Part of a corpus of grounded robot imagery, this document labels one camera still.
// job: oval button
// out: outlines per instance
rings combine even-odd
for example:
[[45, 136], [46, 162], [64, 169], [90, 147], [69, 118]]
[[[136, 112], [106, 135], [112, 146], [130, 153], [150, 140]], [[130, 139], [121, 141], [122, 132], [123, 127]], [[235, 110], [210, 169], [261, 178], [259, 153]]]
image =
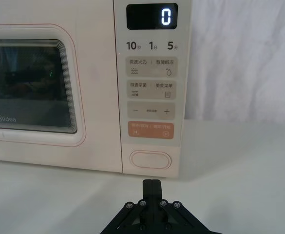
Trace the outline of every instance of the oval button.
[[140, 168], [167, 169], [171, 166], [171, 157], [164, 152], [134, 151], [130, 156], [131, 163]]

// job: microwave door window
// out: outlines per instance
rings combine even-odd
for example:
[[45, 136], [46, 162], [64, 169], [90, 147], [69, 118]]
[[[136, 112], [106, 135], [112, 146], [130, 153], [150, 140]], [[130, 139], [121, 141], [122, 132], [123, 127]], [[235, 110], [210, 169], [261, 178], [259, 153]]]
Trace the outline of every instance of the microwave door window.
[[59, 40], [0, 40], [0, 128], [77, 131], [66, 52]]

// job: screw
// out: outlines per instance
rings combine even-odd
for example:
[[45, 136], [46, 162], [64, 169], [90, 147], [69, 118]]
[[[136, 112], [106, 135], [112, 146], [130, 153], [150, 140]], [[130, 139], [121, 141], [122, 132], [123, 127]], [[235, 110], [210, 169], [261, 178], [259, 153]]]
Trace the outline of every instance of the screw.
[[145, 201], [140, 201], [139, 205], [140, 206], [145, 206], [147, 203]]
[[145, 230], [145, 228], [146, 228], [146, 225], [144, 225], [144, 224], [141, 224], [141, 225], [139, 226], [139, 229], [140, 229], [140, 230]]
[[133, 205], [131, 204], [131, 203], [128, 203], [127, 205], [126, 205], [126, 208], [127, 209], [131, 209], [133, 207]]
[[161, 206], [166, 206], [166, 205], [167, 205], [167, 202], [164, 201], [164, 200], [162, 200], [162, 201], [160, 202], [160, 205], [161, 205]]
[[175, 202], [174, 205], [173, 205], [175, 208], [180, 208], [181, 207], [181, 204], [179, 202]]
[[170, 223], [165, 224], [165, 229], [166, 230], [170, 230], [171, 229], [171, 224]]

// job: cream microwave body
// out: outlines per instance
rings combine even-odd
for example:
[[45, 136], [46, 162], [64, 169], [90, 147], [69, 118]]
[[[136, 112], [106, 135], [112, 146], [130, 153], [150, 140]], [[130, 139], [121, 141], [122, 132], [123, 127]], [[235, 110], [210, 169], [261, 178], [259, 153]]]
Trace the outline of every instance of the cream microwave body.
[[191, 0], [0, 0], [0, 160], [177, 176]]

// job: white curtain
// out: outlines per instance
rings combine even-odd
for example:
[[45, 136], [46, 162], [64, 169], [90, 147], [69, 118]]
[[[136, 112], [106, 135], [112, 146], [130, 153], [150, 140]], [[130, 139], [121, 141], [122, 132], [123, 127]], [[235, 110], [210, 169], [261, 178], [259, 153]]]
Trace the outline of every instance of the white curtain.
[[285, 0], [193, 0], [186, 118], [285, 123]]

